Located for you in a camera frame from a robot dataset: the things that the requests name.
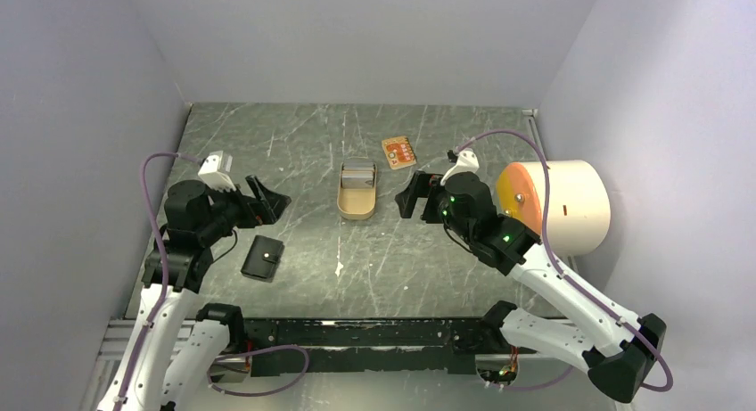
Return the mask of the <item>black card holder wallet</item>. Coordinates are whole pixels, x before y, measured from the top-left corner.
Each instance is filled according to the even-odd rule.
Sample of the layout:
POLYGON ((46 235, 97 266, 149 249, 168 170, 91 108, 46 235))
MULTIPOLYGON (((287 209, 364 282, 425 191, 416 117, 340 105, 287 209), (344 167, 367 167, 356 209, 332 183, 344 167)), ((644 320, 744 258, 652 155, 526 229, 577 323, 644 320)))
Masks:
POLYGON ((263 235, 256 235, 240 270, 245 277, 272 282, 284 253, 284 243, 263 235))

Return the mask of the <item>grey credit card stack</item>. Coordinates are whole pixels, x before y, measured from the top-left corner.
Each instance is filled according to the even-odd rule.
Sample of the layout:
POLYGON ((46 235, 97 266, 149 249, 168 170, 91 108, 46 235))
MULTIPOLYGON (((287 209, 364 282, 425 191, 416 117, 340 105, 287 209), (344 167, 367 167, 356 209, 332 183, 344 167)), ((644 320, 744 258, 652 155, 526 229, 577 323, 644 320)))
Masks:
POLYGON ((375 188, 376 165, 371 160, 345 160, 341 166, 343 189, 375 188))

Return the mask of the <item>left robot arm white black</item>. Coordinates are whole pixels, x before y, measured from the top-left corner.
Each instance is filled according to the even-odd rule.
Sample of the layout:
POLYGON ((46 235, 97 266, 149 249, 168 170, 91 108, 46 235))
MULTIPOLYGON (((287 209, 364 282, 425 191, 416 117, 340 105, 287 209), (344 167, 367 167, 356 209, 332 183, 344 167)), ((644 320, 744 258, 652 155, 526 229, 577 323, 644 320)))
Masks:
POLYGON ((242 311, 210 303, 186 344, 177 346, 187 314, 199 298, 214 261, 212 246, 239 229, 273 225, 291 198, 246 178, 252 193, 237 185, 218 191, 201 180, 184 180, 168 189, 166 223, 144 262, 139 313, 124 356, 100 410, 178 410, 206 379, 222 352, 249 345, 242 311))

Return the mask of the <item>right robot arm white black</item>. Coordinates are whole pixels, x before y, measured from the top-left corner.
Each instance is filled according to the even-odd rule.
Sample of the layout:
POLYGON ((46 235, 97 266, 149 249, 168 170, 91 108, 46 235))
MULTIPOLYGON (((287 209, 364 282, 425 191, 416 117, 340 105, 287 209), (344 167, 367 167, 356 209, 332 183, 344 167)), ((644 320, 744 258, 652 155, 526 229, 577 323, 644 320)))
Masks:
POLYGON ((422 221, 457 234, 480 263, 527 286, 570 320, 565 325, 500 301, 481 320, 488 350, 511 345, 557 358, 620 403, 631 402, 646 386, 667 331, 661 318, 622 307, 564 266, 538 234, 498 212, 489 187, 474 173, 443 180, 417 170, 394 198, 399 215, 411 218, 420 198, 427 201, 422 221))

